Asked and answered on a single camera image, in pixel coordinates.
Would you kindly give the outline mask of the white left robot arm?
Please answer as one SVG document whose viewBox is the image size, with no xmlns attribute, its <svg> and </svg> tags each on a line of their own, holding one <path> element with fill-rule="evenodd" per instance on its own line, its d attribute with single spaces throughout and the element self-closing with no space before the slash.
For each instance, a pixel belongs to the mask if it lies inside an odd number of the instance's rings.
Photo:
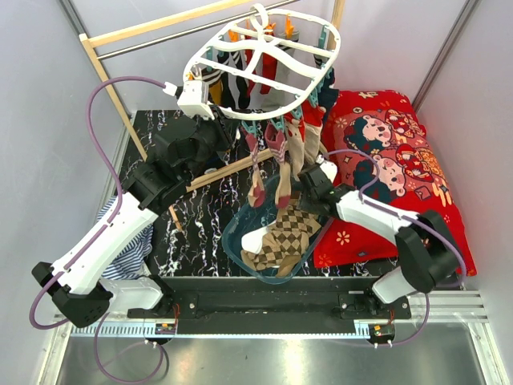
<svg viewBox="0 0 513 385">
<path fill-rule="evenodd" d="M 103 272 L 143 229 L 152 225 L 186 192 L 215 152 L 231 149 L 238 121 L 173 120 L 155 136 L 148 158 L 122 185 L 115 203 L 70 252 L 50 264 L 39 262 L 32 275 L 61 314 L 84 328 L 110 312 L 147 310 L 157 318 L 173 307 L 173 290 L 156 276 L 112 280 Z"/>
</svg>

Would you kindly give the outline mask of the white oval clip hanger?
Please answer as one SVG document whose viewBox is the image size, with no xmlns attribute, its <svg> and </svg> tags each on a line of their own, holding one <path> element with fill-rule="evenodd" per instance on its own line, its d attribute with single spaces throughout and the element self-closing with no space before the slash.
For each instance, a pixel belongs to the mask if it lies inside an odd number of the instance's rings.
<svg viewBox="0 0 513 385">
<path fill-rule="evenodd" d="M 203 69 L 214 70 L 218 75 L 234 75 L 249 85 L 259 83 L 281 95 L 291 95 L 289 103 L 262 113 L 221 107 L 220 111 L 229 118 L 246 121 L 274 119 L 298 111 L 305 101 L 312 107 L 318 105 L 318 94 L 339 54 L 341 36 L 338 28 L 317 16 L 292 10 L 266 10 L 259 3 L 252 9 L 252 14 L 228 22 L 189 59 L 183 73 L 183 90 L 177 96 L 178 106 L 185 115 L 206 120 L 214 117 L 214 104 L 208 101 L 208 81 Z M 292 37 L 291 18 L 321 27 L 316 46 L 300 43 Z M 307 78 L 308 86 L 294 87 L 278 75 L 266 75 L 264 66 L 267 59 L 275 60 L 278 69 L 283 67 Z"/>
</svg>

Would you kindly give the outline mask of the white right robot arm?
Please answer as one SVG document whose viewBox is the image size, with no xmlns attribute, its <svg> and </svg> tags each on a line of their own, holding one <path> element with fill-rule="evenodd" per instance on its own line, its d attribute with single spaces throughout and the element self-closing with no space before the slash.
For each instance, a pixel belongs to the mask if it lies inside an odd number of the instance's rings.
<svg viewBox="0 0 513 385">
<path fill-rule="evenodd" d="M 300 208 L 359 225 L 396 246 L 398 267 L 382 275 L 364 297 L 368 315 L 381 318 L 393 302 L 416 292 L 428 294 L 465 262 L 446 222 L 435 211 L 396 209 L 347 185 L 333 186 L 319 164 L 299 174 Z"/>
</svg>

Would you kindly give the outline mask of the purple striped beige sock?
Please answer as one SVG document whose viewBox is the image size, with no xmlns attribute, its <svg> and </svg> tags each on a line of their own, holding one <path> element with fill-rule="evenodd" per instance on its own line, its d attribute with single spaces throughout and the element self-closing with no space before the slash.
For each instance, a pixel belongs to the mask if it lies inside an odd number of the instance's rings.
<svg viewBox="0 0 513 385">
<path fill-rule="evenodd" d="M 249 133 L 246 129 L 243 129 L 243 133 L 252 161 L 252 185 L 248 192 L 248 204 L 252 208 L 257 208 L 260 207 L 265 201 L 265 187 L 258 165 L 258 141 L 257 138 L 252 133 Z"/>
</svg>

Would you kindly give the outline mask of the beige sock with red cuff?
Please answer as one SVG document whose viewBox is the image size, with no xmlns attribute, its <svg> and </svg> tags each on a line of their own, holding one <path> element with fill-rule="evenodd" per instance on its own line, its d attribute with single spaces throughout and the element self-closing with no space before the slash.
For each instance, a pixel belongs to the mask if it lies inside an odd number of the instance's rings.
<svg viewBox="0 0 513 385">
<path fill-rule="evenodd" d="M 303 169 L 305 161 L 305 144 L 300 132 L 300 121 L 295 119 L 286 121 L 285 134 L 288 142 L 292 176 L 295 180 L 299 180 L 299 173 Z"/>
</svg>

